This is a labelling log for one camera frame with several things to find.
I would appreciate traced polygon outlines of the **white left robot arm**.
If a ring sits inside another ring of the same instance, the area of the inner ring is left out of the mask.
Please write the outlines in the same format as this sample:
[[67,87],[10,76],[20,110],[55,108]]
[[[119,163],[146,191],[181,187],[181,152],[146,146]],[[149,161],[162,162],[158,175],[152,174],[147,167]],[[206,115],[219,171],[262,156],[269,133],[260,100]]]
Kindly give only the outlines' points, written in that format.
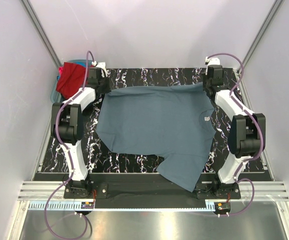
[[59,142],[69,169],[69,178],[64,182],[67,198],[88,198],[95,192],[82,152],[83,111],[97,95],[109,91],[106,63],[93,62],[77,92],[52,105],[50,133]]

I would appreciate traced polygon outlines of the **grey-blue t shirt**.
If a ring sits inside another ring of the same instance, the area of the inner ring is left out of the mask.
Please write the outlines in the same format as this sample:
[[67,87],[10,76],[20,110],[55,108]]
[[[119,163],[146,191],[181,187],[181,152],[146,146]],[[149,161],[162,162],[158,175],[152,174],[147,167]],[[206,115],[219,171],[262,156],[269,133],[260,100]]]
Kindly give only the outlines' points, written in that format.
[[104,96],[96,133],[113,153],[162,157],[157,172],[192,192],[212,148],[214,110],[202,83],[119,88]]

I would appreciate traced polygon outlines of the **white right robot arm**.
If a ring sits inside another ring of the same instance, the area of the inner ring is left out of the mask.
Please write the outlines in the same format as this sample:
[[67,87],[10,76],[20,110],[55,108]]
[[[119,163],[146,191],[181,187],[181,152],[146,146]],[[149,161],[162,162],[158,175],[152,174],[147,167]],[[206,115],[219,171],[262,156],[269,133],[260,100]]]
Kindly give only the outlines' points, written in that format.
[[207,64],[203,89],[231,120],[229,154],[210,190],[216,198],[226,198],[238,190],[238,178],[246,164],[258,159],[265,149],[266,117],[247,108],[225,85],[224,69],[219,63]]

